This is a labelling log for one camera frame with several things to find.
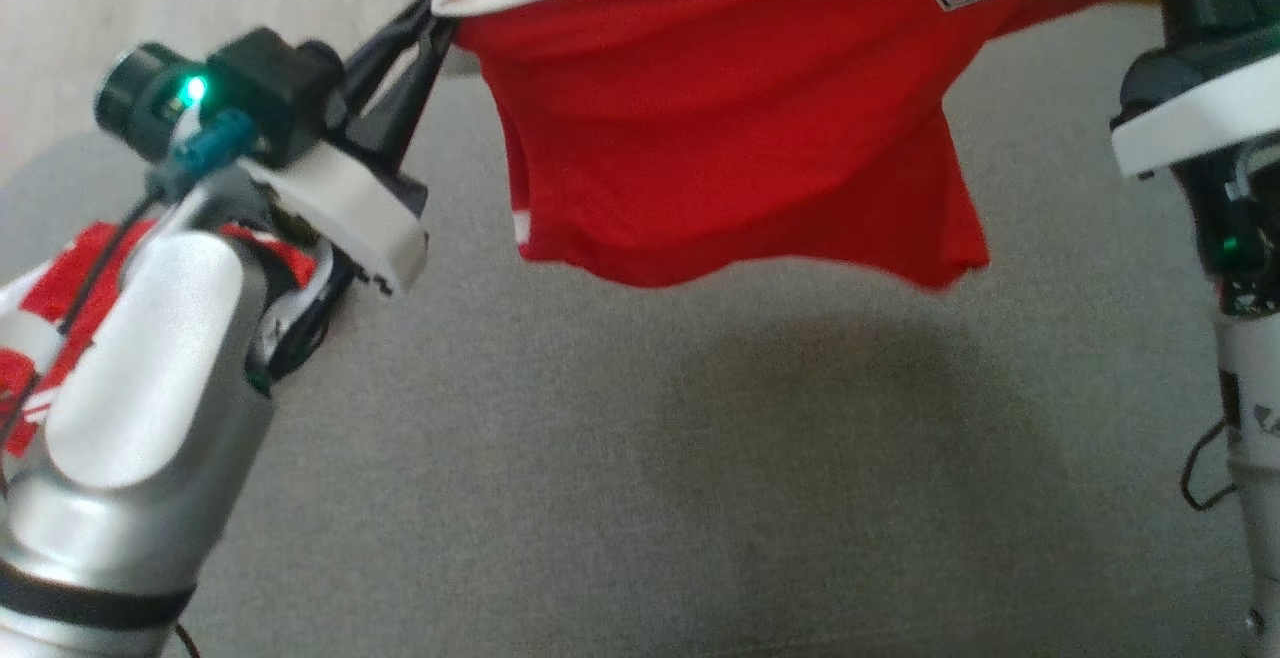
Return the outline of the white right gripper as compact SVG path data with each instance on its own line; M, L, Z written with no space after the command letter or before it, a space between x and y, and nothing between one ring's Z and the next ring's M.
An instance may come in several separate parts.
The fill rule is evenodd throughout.
M1143 52L1124 76L1112 148L1129 178L1280 131L1280 0L1160 6L1166 42L1185 46Z

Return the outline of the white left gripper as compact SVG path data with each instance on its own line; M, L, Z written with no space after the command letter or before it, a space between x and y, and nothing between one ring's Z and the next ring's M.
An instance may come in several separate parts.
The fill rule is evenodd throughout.
M452 47L457 20L433 20L431 1L410 3L346 61L340 125L360 120L360 147L369 163L404 161ZM412 60L365 111L396 61L412 47ZM285 169L250 157L242 157L239 166L273 189L285 213L347 253L384 294L408 291L425 270L428 237L420 219L356 157L317 143Z

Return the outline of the red shorts with white band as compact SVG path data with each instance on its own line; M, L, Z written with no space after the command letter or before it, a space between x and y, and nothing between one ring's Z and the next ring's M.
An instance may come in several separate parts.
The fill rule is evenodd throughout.
M992 40L1106 0L543 0L463 17L516 245L625 285L851 262L927 291L989 251L943 110Z

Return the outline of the red number 23 jersey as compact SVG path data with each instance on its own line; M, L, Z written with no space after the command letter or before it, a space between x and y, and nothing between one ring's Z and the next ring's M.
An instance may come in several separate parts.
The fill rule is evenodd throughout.
M88 302L76 320L76 326L73 326L63 353L52 364L52 367L41 376L32 397L27 399L22 420L10 431L5 443L5 452L9 456L20 458L26 453L63 381L76 367L76 362L87 349L97 326L115 303L119 294L116 282L125 257L141 242L146 230L152 229L154 225L154 220L140 221L138 225L128 230L122 247L113 253L104 275L90 293ZM81 284L88 277L92 262L102 253L108 239L114 236L115 230L116 225L110 224L110 221L92 221L56 256L4 285L0 289L0 317L24 311L58 326L67 316ZM287 270L285 288L288 291L294 285L306 285L317 269L317 261L310 253L284 243L283 239L270 237L265 230L242 228L234 221L229 221L223 227L221 233L225 237L247 239L251 248L264 248L268 251L268 256L282 260ZM19 390L26 387L32 375L35 375L35 364L31 357L14 348L0 347L0 422L10 415Z

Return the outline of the grey sofa seat cushion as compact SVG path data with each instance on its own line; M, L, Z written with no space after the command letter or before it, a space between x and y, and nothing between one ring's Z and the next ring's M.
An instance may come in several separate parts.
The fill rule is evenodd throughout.
M947 111L992 260L943 294L524 262L488 90L443 81L428 271L278 388L202 658L1239 658L1238 504L1178 489L1213 293L1108 140L1161 40L1096 8L980 52Z

